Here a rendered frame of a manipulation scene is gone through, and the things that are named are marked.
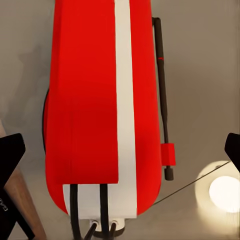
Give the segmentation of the radio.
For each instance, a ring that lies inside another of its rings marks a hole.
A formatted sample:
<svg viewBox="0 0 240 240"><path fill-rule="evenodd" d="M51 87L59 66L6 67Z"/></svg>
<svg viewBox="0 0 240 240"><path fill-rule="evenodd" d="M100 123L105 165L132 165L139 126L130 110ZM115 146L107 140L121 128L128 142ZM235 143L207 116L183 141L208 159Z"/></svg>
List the radio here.
<svg viewBox="0 0 240 240"><path fill-rule="evenodd" d="M54 203L92 236L114 240L157 199L168 141L162 25L151 0L55 0L50 87L42 115L45 177ZM164 143L160 142L155 53Z"/></svg>

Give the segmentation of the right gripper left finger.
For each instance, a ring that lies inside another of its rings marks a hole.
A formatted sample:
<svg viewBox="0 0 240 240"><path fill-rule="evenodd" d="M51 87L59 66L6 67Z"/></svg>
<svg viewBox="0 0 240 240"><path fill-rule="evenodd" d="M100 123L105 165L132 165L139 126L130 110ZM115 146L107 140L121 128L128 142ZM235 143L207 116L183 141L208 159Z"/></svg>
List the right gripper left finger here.
<svg viewBox="0 0 240 240"><path fill-rule="evenodd" d="M26 151L21 133L0 138L0 192Z"/></svg>

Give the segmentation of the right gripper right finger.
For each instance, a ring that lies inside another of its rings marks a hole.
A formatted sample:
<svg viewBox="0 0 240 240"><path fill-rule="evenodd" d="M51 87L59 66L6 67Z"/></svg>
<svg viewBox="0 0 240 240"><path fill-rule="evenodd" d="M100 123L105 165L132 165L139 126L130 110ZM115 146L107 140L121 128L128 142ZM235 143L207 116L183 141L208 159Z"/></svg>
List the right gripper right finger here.
<svg viewBox="0 0 240 240"><path fill-rule="evenodd" d="M229 133L224 149L233 164L240 172L240 135Z"/></svg>

